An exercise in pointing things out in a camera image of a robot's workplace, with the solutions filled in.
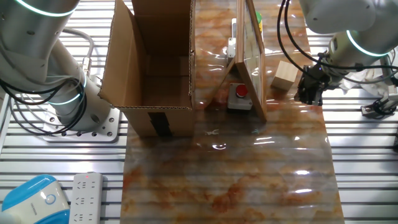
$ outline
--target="red button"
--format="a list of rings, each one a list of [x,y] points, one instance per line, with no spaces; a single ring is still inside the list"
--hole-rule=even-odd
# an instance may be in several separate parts
[[[248,94],[248,89],[245,85],[238,85],[236,87],[236,96],[239,98],[244,98]]]

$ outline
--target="cardboard box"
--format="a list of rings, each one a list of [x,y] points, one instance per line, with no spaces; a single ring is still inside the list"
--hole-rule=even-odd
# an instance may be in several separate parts
[[[99,96],[140,136],[192,136],[194,3],[116,0]]]

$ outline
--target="black tape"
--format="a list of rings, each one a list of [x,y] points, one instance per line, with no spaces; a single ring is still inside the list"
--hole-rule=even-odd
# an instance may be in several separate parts
[[[148,113],[150,122],[152,123],[156,133],[160,137],[171,137],[173,136],[169,121],[167,120],[166,114],[161,112]]]

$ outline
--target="power strip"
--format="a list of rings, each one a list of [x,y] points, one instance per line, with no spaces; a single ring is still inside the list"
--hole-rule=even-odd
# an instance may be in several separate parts
[[[75,175],[73,178],[69,224],[100,223],[102,182],[102,174]]]

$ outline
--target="metal grid surface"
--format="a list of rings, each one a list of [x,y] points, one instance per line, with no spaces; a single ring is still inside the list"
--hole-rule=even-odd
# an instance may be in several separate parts
[[[132,9],[131,1],[125,3]],[[91,74],[97,74],[99,78],[104,70],[113,7],[112,0],[82,0],[67,25],[93,36],[95,51]],[[307,33],[314,56],[327,48],[332,37],[310,30]],[[88,50],[85,40],[67,34],[62,34],[61,40],[78,61],[83,60]],[[376,97],[361,89],[352,89],[347,94],[337,89],[327,91],[323,96],[323,114],[346,223],[398,223],[398,154],[391,149],[398,115],[382,121],[363,118],[359,107],[372,103]],[[40,108],[34,109],[45,118]],[[30,113],[25,114],[42,126]],[[94,171],[106,177],[101,223],[119,223],[126,117],[121,118],[119,141],[114,144],[49,144],[25,132],[10,118],[10,113],[5,117],[0,134],[0,144],[3,145],[0,150],[0,206],[8,192],[39,174],[57,178],[70,198],[73,175]]]

